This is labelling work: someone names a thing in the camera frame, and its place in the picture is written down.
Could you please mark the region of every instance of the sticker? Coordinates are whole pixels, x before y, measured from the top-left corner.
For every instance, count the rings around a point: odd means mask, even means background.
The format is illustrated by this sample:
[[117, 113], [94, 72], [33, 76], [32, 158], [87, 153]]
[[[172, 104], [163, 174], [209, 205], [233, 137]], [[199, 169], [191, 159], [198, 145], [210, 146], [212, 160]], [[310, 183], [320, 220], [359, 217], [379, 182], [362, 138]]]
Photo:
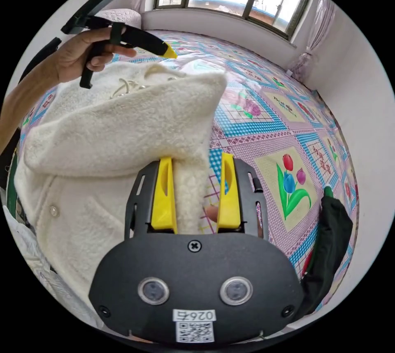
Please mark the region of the sticker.
[[173, 321], [216, 321], [215, 310], [209, 311], [184, 311], [173, 309]]
[[189, 344], [214, 342], [213, 322], [215, 320], [215, 310], [174, 309], [173, 321], [176, 323], [176, 341]]

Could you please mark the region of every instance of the patterned bedsheet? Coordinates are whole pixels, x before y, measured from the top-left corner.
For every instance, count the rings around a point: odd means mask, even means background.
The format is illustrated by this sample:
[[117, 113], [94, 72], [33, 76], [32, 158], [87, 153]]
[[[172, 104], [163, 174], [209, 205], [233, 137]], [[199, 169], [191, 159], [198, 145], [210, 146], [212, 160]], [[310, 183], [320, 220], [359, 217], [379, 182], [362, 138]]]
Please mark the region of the patterned bedsheet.
[[[320, 98], [286, 76], [266, 59], [218, 39], [184, 32], [152, 31], [179, 55], [163, 64], [190, 73], [225, 70], [228, 86], [216, 110], [211, 133], [205, 205], [218, 204], [221, 153], [232, 153], [254, 166], [267, 200], [270, 241], [295, 267], [299, 278], [311, 253], [323, 196], [330, 184], [346, 207], [353, 233], [325, 305], [349, 265], [358, 225], [358, 189], [346, 143], [333, 116]], [[138, 49], [134, 63], [160, 61]], [[126, 60], [118, 55], [113, 61]], [[56, 88], [48, 91], [26, 116], [19, 151], [29, 130], [40, 122]], [[215, 225], [201, 214], [202, 234]]]

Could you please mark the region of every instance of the qr code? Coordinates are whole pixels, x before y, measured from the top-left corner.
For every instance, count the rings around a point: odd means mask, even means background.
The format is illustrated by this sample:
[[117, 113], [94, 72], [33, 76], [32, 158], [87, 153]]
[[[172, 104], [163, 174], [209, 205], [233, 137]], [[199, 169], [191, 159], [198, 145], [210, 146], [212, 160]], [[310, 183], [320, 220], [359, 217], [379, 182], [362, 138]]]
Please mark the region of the qr code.
[[214, 342], [213, 322], [176, 322], [177, 342]]

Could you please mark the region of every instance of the white fleece jacket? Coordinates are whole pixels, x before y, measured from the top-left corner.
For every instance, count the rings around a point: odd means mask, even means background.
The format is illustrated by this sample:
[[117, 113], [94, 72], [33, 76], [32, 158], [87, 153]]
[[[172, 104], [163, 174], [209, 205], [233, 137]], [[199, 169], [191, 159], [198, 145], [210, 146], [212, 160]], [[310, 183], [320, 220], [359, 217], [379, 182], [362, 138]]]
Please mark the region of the white fleece jacket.
[[[147, 87], [110, 99], [119, 78]], [[94, 273], [123, 239], [126, 202], [142, 167], [173, 158], [178, 230], [198, 233], [211, 125], [226, 78], [116, 62], [92, 84], [60, 86], [29, 132], [15, 174], [40, 249], [90, 308]]]

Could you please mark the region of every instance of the blue tulip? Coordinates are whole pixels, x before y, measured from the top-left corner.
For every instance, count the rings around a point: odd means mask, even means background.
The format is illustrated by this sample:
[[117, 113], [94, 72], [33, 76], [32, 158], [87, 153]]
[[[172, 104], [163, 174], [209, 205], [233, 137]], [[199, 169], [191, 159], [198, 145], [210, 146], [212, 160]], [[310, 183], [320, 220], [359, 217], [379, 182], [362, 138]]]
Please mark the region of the blue tulip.
[[295, 179], [286, 171], [284, 172], [284, 190], [289, 194], [295, 191]]

